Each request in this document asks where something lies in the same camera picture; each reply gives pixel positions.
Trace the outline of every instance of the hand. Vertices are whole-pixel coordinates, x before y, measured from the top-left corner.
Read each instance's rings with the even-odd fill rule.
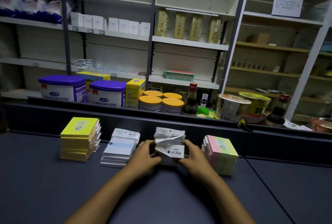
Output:
[[[143,141],[135,150],[124,169],[130,171],[135,180],[147,175],[149,171],[161,162],[161,157],[150,157],[150,150],[154,151],[154,140]]]
[[[179,159],[178,163],[186,167],[191,176],[204,185],[218,176],[210,166],[204,152],[197,145],[186,139],[185,146],[189,148],[189,158]]]

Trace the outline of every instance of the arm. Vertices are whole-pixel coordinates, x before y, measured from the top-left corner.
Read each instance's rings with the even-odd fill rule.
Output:
[[[188,172],[208,189],[217,205],[223,223],[255,224],[232,190],[210,166],[204,152],[189,140],[185,140],[185,146],[189,148],[189,158],[180,159],[178,162],[185,166]]]
[[[127,188],[161,162],[160,157],[150,157],[149,148],[152,143],[154,143],[152,140],[141,142],[128,164],[78,209],[65,224],[106,223]]]

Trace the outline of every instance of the white paper sign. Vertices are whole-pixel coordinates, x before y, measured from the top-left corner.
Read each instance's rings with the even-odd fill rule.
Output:
[[[303,0],[274,0],[272,15],[300,17]]]

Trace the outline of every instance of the dark gray counter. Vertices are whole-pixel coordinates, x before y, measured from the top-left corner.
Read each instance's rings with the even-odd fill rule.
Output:
[[[296,224],[332,222],[332,167],[248,160]]]
[[[117,168],[100,167],[106,144],[87,163],[60,160],[60,139],[0,137],[0,223],[63,223]],[[259,224],[291,223],[244,159],[224,178]],[[209,194],[183,168],[158,167],[133,184],[109,223],[220,223]]]

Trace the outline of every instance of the forearm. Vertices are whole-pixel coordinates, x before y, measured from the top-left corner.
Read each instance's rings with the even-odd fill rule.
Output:
[[[131,171],[122,169],[111,178],[88,202],[77,210],[65,224],[104,224],[114,207],[135,181]]]
[[[223,223],[255,224],[241,202],[217,173],[211,177],[205,186],[218,207]]]

